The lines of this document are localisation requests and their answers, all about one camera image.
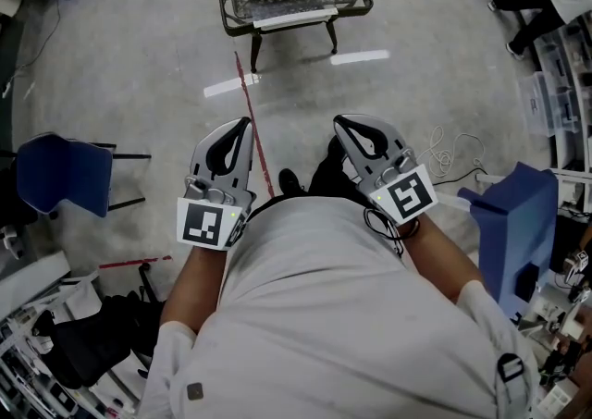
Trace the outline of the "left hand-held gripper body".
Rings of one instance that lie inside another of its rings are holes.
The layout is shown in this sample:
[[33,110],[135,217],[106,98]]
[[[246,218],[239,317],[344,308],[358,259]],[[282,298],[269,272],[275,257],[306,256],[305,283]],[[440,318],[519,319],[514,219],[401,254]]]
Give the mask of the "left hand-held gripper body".
[[240,239],[256,194],[197,176],[187,176],[185,186],[185,195],[177,201],[177,241],[227,252]]

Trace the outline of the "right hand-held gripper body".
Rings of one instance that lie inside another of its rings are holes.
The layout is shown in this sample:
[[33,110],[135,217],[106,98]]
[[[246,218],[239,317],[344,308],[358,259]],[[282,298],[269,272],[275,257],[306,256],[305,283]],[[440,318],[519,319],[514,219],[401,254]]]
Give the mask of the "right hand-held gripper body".
[[438,204],[426,166],[417,164],[411,149],[379,163],[361,179],[357,189],[395,226]]

